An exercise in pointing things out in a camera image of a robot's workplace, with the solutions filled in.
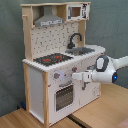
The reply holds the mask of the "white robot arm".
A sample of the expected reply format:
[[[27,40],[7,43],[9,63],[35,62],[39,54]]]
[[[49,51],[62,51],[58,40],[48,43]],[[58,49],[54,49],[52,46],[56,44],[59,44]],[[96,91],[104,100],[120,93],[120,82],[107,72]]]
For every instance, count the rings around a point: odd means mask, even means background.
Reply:
[[[114,59],[101,55],[96,59],[95,69],[73,73],[72,78],[83,82],[114,83],[117,80],[117,71],[128,66],[128,56]]]

